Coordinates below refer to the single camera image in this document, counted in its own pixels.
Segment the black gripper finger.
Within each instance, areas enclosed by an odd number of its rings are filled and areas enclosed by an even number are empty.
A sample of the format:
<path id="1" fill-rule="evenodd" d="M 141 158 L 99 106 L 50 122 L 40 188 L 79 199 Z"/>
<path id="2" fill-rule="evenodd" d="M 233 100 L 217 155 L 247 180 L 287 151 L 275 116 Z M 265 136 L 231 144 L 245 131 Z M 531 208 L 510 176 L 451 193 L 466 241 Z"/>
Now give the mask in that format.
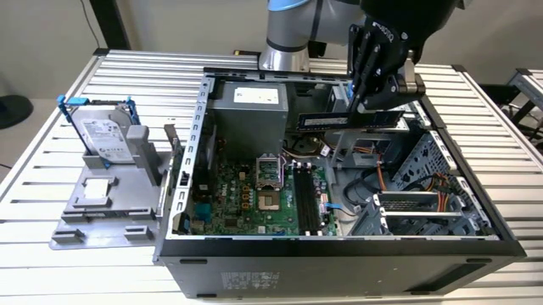
<path id="1" fill-rule="evenodd" d="M 373 30 L 365 29 L 362 25 L 353 24 L 349 41 L 349 75 L 353 77 L 349 125 L 353 125 L 357 121 L 361 114 L 358 106 L 365 104 L 365 98 L 374 89 L 375 62 L 379 58 L 381 48 Z"/>
<path id="2" fill-rule="evenodd" d="M 415 52 L 410 50 L 405 65 L 397 72 L 387 75 L 377 91 L 365 98 L 365 109 L 369 111 L 387 111 L 426 95 L 426 85 L 421 74 L 415 72 Z"/>

